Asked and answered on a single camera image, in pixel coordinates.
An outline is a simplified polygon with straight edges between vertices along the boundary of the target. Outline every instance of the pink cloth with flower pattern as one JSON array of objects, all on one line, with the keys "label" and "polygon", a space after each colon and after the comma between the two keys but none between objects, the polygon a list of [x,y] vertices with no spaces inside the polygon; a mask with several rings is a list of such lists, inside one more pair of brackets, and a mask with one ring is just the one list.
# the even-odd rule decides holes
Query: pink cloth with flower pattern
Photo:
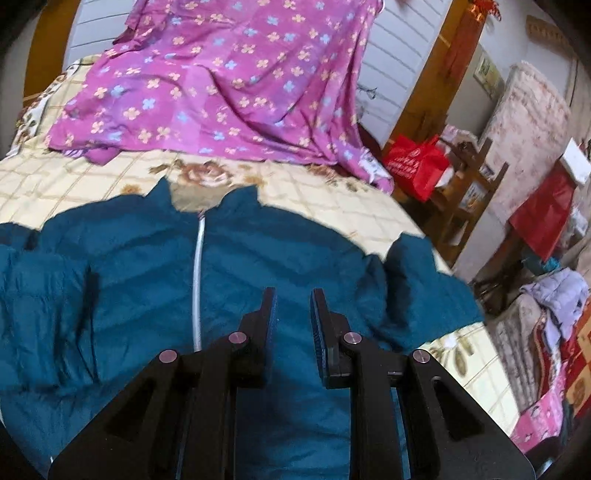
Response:
[{"label": "pink cloth with flower pattern", "polygon": [[511,440],[522,453],[529,452],[542,440],[560,434],[567,367],[568,362],[565,362],[550,389],[519,417]]},{"label": "pink cloth with flower pattern", "polygon": [[47,145],[101,164],[119,150],[154,149],[338,163],[389,192],[392,180],[363,148],[355,116],[380,4],[138,0]]}]

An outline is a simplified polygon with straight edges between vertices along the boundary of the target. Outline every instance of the red shopping bag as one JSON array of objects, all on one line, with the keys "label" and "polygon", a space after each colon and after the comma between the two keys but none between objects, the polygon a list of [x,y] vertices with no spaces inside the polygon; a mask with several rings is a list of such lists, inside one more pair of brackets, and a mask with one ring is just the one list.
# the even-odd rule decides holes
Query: red shopping bag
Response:
[{"label": "red shopping bag", "polygon": [[438,136],[417,145],[399,136],[384,160],[384,167],[404,193],[425,202],[449,166],[449,160],[435,144]]}]

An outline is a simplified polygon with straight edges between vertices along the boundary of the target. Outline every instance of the mattress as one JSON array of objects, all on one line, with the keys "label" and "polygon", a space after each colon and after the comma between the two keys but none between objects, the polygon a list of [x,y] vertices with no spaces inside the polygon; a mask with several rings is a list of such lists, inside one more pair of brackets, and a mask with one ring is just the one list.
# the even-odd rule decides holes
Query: mattress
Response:
[{"label": "mattress", "polygon": [[507,175],[485,210],[454,267],[471,281],[505,239],[509,217],[540,185],[561,156],[569,136],[570,109],[563,95],[526,61],[514,65],[503,96],[481,141],[493,143],[486,163]]},{"label": "mattress", "polygon": [[[401,233],[424,235],[394,199],[328,167],[252,163],[161,150],[122,152],[100,167],[48,151],[44,141],[51,124],[83,87],[95,59],[87,57],[71,67],[25,112],[12,156],[0,161],[0,222],[40,228],[58,213],[85,203],[121,194],[146,194],[166,177],[173,184],[212,188],[254,184],[261,203],[322,223],[382,258]],[[437,254],[436,260],[438,268],[449,273]],[[512,431],[518,419],[517,405],[483,324],[450,332],[422,348],[444,365],[506,433]]]}]

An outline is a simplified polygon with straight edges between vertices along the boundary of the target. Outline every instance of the white zipper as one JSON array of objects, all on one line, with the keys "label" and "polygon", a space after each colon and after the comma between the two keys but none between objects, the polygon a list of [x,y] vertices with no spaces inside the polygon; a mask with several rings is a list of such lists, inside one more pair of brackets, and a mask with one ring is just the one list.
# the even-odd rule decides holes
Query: white zipper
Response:
[{"label": "white zipper", "polygon": [[203,238],[205,236],[205,215],[199,216],[199,234],[195,259],[193,262],[193,350],[201,350],[201,258],[203,256]]}]

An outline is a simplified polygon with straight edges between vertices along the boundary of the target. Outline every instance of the red bag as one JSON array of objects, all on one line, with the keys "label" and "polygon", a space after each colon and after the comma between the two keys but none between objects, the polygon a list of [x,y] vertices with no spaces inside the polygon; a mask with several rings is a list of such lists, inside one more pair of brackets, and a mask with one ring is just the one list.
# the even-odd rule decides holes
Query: red bag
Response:
[{"label": "red bag", "polygon": [[435,144],[438,136],[417,145],[400,135],[386,159],[384,167],[404,193],[426,202],[435,185],[449,166],[449,160]]},{"label": "red bag", "polygon": [[543,262],[552,256],[569,220],[576,185],[560,162],[531,196],[511,215],[509,223]]}]

